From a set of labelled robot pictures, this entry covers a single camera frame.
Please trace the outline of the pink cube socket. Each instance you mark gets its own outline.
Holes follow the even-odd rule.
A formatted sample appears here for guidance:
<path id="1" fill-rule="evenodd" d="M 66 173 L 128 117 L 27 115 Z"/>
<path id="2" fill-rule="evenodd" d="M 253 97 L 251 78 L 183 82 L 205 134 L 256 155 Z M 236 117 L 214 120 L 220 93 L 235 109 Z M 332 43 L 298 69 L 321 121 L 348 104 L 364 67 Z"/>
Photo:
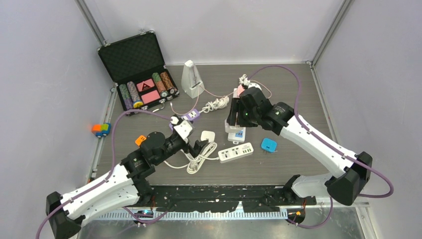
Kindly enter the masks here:
<path id="1" fill-rule="evenodd" d="M 240 94 L 245 91 L 244 85 L 239 85 L 236 89 L 236 93 L 234 94 L 236 98 L 240 98 Z"/>

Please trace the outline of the purple power strip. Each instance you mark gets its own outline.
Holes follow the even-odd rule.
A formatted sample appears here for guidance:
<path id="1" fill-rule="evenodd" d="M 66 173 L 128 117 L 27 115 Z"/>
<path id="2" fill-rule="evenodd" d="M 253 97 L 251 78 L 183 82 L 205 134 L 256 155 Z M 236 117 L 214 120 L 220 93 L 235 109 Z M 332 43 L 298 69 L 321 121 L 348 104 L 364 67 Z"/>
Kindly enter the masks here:
<path id="1" fill-rule="evenodd" d="M 173 115 L 173 117 L 177 117 L 181 120 L 188 120 L 190 123 L 194 124 L 195 121 L 199 118 L 200 113 L 197 109 L 193 109 L 190 112 L 182 115 L 182 116 L 178 116 L 176 114 Z"/>

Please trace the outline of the blue charger adapter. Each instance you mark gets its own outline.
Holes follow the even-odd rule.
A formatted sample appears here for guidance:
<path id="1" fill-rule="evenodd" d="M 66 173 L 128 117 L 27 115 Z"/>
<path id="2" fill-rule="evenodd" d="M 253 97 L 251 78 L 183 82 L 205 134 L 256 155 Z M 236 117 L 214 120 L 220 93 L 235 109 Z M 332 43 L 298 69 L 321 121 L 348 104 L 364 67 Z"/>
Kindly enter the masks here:
<path id="1" fill-rule="evenodd" d="M 264 150 L 265 152 L 268 153 L 274 153 L 277 151 L 277 142 L 269 139 L 269 138 L 264 138 L 261 142 L 261 149 Z"/>

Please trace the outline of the white adapter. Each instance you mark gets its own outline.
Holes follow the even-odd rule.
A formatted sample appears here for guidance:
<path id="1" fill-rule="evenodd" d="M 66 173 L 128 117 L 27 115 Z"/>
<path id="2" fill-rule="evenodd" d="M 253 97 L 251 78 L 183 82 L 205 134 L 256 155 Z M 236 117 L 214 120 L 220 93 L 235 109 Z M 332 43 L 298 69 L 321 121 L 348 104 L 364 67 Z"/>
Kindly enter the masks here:
<path id="1" fill-rule="evenodd" d="M 204 130 L 201 133 L 201 141 L 207 140 L 209 143 L 214 142 L 215 132 Z"/>

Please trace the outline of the white cube socket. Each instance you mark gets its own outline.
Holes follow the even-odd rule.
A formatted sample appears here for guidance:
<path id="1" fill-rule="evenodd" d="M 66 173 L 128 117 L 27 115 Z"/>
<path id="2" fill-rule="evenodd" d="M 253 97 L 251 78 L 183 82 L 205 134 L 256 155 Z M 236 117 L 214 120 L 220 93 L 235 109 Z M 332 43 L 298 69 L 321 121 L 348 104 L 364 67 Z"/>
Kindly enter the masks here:
<path id="1" fill-rule="evenodd" d="M 226 133 L 238 133 L 242 130 L 244 130 L 244 127 L 239 125 L 229 125 L 228 121 L 224 120 L 224 131 Z"/>

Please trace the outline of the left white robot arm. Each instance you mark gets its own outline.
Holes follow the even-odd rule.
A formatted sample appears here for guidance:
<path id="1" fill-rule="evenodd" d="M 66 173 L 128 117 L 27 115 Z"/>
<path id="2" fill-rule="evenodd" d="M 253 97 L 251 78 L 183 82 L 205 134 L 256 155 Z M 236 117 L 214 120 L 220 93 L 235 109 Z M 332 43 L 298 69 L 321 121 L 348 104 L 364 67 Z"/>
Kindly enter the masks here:
<path id="1" fill-rule="evenodd" d="M 208 140 L 196 141 L 190 146 L 176 131 L 169 137 L 152 132 L 140 147 L 124 158 L 108 174 L 73 192 L 47 196 L 46 212 L 56 239 L 69 239 L 92 219 L 114 209 L 152 202 L 154 191 L 146 177 L 155 172 L 155 166 L 178 151 L 197 156 Z"/>

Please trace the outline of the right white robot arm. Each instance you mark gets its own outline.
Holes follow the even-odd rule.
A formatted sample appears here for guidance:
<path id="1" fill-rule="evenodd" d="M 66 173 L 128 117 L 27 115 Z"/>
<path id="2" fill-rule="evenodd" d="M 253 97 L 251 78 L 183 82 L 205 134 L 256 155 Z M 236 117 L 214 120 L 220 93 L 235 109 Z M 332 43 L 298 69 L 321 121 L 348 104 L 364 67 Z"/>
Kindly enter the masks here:
<path id="1" fill-rule="evenodd" d="M 332 197 L 350 206 L 370 179 L 372 156 L 347 150 L 307 123 L 284 102 L 271 104 L 260 88 L 239 86 L 233 90 L 226 131 L 261 126 L 309 153 L 327 170 L 327 174 L 294 175 L 284 185 L 284 198 L 297 204 L 306 197 Z"/>

